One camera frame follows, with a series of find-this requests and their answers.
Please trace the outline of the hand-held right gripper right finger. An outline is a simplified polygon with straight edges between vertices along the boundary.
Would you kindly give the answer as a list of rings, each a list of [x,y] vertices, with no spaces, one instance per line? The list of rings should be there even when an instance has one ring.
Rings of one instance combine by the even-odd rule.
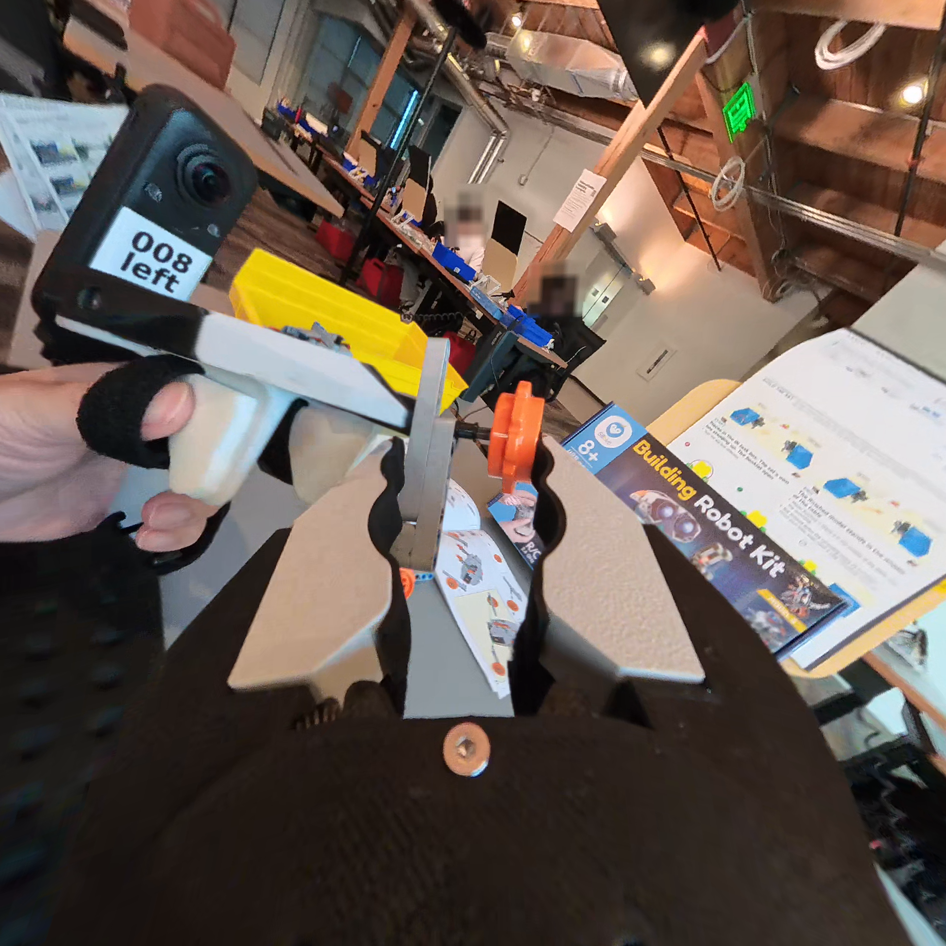
[[[509,663],[515,716],[559,684],[593,711],[634,700],[638,681],[702,687],[706,673],[645,527],[549,436],[532,469],[543,551]]]

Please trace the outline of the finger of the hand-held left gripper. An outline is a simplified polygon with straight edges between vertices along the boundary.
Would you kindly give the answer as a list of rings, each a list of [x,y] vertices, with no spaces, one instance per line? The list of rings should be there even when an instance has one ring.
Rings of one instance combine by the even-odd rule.
[[[301,399],[408,432],[412,408],[370,366],[340,351],[211,312],[186,357],[220,385],[255,399]]]

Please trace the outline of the grey toy beam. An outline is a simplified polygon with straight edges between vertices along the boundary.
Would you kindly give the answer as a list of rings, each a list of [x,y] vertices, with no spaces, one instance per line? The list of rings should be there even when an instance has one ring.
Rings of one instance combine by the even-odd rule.
[[[393,556],[401,567],[422,574],[434,571],[454,451],[455,419],[443,411],[448,358],[448,340],[430,338],[409,429],[405,481],[398,495],[402,526]]]

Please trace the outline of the grey desk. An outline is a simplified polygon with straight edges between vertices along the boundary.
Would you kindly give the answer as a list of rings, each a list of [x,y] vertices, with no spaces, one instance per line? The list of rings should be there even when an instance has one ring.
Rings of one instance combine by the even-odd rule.
[[[456,444],[451,478],[477,504],[481,527],[503,554],[514,556],[510,568],[524,591],[531,571],[494,522],[487,503],[500,489],[486,473],[479,444]],[[209,549],[193,564],[159,578],[164,644],[171,647],[186,627],[201,616],[221,589],[254,553],[281,529],[290,527],[305,506],[294,490],[269,474],[255,470],[232,501]],[[487,683],[439,586],[421,583],[408,600],[411,651],[406,714],[410,718],[510,716],[512,704]]]

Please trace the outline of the pile of grey toy parts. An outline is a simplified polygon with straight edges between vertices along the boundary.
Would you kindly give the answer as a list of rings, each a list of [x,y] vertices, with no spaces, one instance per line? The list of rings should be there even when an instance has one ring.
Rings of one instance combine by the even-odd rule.
[[[297,338],[319,348],[325,348],[326,350],[352,357],[349,343],[341,335],[328,331],[319,323],[313,324],[309,329],[287,325],[280,329],[280,333],[292,338]]]

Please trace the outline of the white instruction poster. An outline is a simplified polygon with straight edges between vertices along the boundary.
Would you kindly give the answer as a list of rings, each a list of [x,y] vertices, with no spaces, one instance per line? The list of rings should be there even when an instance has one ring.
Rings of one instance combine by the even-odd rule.
[[[126,104],[1,94],[2,148],[32,236],[65,228],[128,112]]]

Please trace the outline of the blue printed leaflet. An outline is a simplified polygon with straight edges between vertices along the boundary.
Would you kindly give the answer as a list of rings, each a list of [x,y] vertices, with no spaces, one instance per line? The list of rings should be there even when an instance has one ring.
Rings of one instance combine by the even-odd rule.
[[[528,481],[517,482],[511,492],[499,492],[487,503],[487,511],[531,570],[545,550],[536,527],[537,503],[538,492]]]

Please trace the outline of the white instruction booklet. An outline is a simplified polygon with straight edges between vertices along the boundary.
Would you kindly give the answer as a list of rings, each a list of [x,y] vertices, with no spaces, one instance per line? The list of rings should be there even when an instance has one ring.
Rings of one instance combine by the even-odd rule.
[[[528,603],[514,562],[526,563],[487,511],[447,485],[434,579],[491,689],[510,693],[508,664]]]

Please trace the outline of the long workbench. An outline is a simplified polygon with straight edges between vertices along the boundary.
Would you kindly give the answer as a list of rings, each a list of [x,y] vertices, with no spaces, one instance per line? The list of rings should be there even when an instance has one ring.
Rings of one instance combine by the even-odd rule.
[[[321,145],[312,143],[310,157],[313,159],[313,169],[326,165],[343,182],[345,187],[354,190],[359,195],[361,204],[367,210],[371,209],[373,204],[372,194],[360,181],[346,171],[329,151]],[[479,329],[483,329],[486,321],[491,325],[499,325],[500,328],[504,328],[502,321],[492,313],[491,309],[481,304],[479,299],[473,295],[471,286],[461,280],[455,272],[441,265],[432,253],[434,244],[427,240],[411,222],[397,225],[394,218],[382,209],[378,211],[376,220],[385,227],[386,231],[396,241],[401,243],[414,256],[424,261],[427,268],[434,274],[435,279],[442,284],[444,291],[452,292],[453,295],[464,299],[464,306],[475,313],[472,320]],[[569,367],[568,363],[560,359],[553,351],[537,346],[525,337],[514,335],[514,343],[519,350],[525,352],[534,361],[551,365],[554,372],[564,372]]]

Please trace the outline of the black pole stand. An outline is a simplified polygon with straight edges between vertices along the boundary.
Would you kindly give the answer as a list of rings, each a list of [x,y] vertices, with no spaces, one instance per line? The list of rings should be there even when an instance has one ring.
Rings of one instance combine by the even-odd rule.
[[[416,107],[410,114],[409,122],[406,125],[401,140],[397,142],[397,148],[394,152],[394,157],[391,160],[390,166],[388,167],[387,173],[385,174],[382,183],[378,186],[377,194],[374,198],[371,209],[361,225],[361,230],[358,233],[352,252],[349,255],[338,278],[338,284],[342,288],[346,288],[352,279],[356,277],[357,263],[359,262],[361,251],[367,244],[367,240],[372,229],[372,223],[376,219],[378,212],[381,209],[385,194],[390,189],[392,183],[395,180],[396,172],[401,162],[402,155],[404,154],[405,149],[408,147],[413,129],[419,120],[426,101],[432,93],[432,88],[435,84],[438,74],[443,67],[444,61],[446,60],[448,53],[452,50],[452,46],[454,45],[455,39],[457,37],[457,32],[458,30],[455,25],[451,26],[447,31],[446,37],[442,43],[441,51],[432,69],[431,76],[425,88],[423,89]]]

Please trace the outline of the white laminated instruction sheet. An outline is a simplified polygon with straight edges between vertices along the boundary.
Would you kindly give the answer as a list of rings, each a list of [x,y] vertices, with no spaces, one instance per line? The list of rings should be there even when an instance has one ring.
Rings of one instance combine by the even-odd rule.
[[[779,356],[670,443],[847,601],[806,671],[944,585],[944,383],[851,331]]]

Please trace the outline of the white paper notice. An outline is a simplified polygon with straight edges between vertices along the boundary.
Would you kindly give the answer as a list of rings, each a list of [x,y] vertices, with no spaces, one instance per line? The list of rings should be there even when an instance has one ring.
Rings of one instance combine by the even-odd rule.
[[[553,216],[553,223],[570,233],[573,232],[606,182],[606,177],[584,169]]]

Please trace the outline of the green exit sign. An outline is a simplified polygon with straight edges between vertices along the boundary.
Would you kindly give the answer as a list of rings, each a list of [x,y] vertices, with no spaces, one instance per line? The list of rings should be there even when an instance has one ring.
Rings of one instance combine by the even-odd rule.
[[[734,143],[757,118],[759,110],[752,78],[742,82],[732,97],[723,105],[722,113],[728,141]]]

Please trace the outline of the wooden post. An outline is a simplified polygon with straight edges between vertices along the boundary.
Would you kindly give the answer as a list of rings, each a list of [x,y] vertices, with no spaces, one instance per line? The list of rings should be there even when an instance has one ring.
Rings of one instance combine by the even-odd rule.
[[[708,57],[707,32],[698,30],[649,105],[639,101],[628,113],[616,136],[598,160],[593,173],[603,183],[585,209],[583,216],[568,230],[556,224],[539,252],[515,284],[513,294],[518,304],[538,301],[540,282],[546,270],[562,264],[580,237],[593,224],[609,197],[640,156],[643,146],[692,83]]]

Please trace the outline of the silver ceiling duct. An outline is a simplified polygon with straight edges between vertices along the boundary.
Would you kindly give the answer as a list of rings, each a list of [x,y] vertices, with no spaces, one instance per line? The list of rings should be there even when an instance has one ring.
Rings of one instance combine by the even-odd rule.
[[[518,77],[576,97],[621,102],[639,98],[621,57],[592,41],[519,30],[504,59]]]

